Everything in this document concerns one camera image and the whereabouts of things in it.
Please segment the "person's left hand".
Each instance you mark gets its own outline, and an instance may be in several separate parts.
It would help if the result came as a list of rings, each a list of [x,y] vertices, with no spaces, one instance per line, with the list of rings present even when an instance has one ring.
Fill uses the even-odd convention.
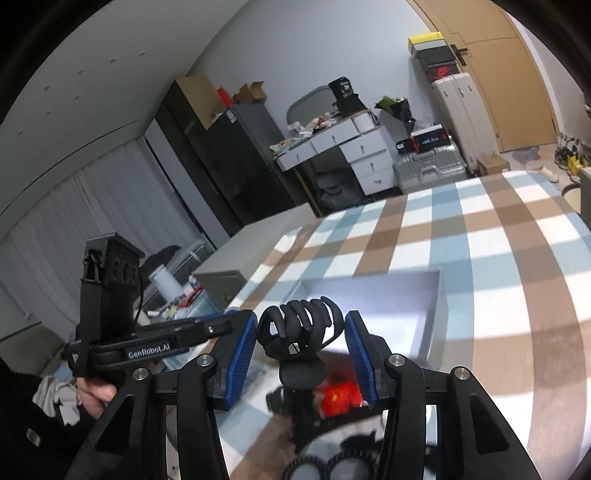
[[[77,378],[78,399],[86,412],[97,420],[117,394],[115,386],[100,379]]]

